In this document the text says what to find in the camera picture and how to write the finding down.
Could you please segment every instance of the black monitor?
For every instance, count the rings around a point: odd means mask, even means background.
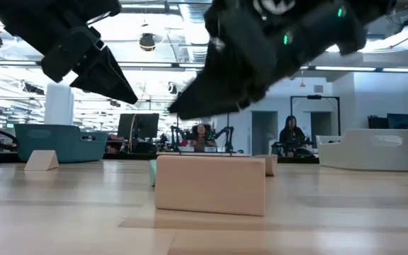
[[[119,119],[118,137],[130,137],[133,122],[132,137],[155,138],[159,127],[159,114],[121,114]]]
[[[408,114],[388,113],[387,119],[390,129],[408,129]]]

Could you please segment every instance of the person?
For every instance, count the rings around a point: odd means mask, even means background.
[[[293,157],[294,150],[299,145],[297,141],[305,140],[305,134],[297,127],[297,119],[294,116],[286,118],[285,126],[280,132],[280,143],[284,147],[284,154]]]
[[[217,147],[217,143],[214,139],[209,140],[206,135],[207,131],[205,130],[204,124],[199,124],[196,128],[196,138],[191,140],[190,145],[195,148],[195,152],[204,152],[205,147]]]

